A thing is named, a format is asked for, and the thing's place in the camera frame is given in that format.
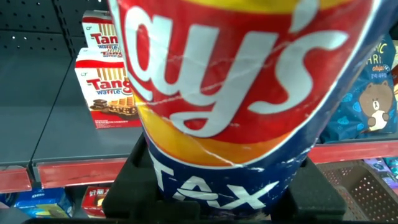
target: cracked plastic wrapper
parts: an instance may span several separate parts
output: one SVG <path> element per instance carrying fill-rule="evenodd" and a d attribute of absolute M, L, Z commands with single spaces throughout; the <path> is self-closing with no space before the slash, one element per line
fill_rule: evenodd
<path fill-rule="evenodd" d="M 166 200 L 269 213 L 397 4 L 109 0 Z"/>

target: brown bear character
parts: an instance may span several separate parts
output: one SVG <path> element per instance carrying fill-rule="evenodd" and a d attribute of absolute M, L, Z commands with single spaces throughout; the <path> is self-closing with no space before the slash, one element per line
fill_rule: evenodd
<path fill-rule="evenodd" d="M 383 129 L 389 119 L 394 94 L 387 80 L 381 84 L 370 83 L 359 97 L 359 104 L 368 117 L 370 131 Z"/>

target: red package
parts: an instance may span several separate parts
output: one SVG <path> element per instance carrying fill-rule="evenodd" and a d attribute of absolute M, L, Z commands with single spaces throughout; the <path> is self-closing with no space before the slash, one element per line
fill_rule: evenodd
<path fill-rule="evenodd" d="M 109 187 L 87 187 L 81 208 L 90 218 L 105 218 L 102 202 L 108 191 Z"/>

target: lay's logo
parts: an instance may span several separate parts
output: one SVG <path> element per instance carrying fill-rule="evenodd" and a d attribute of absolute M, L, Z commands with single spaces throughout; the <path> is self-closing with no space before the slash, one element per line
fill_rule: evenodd
<path fill-rule="evenodd" d="M 176 161 L 227 169 L 262 159 L 312 118 L 379 1 L 109 3 L 148 136 Z"/>

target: red shelf edge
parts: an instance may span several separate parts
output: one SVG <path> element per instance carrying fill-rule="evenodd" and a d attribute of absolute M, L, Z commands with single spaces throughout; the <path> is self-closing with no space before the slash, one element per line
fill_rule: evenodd
<path fill-rule="evenodd" d="M 83 162 L 37 164 L 42 187 L 66 187 L 73 185 L 113 182 L 127 158 L 100 159 Z"/>
<path fill-rule="evenodd" d="M 398 156 L 398 141 L 317 144 L 308 156 L 314 163 Z"/>
<path fill-rule="evenodd" d="M 309 152 L 308 156 L 317 164 L 398 156 L 398 141 L 317 144 Z M 62 162 L 61 164 L 43 163 L 38 164 L 37 168 L 42 187 L 45 189 L 71 185 L 100 184 L 113 182 L 126 159 L 100 159 L 84 162 Z"/>
<path fill-rule="evenodd" d="M 0 170 L 0 194 L 32 190 L 27 169 Z"/>

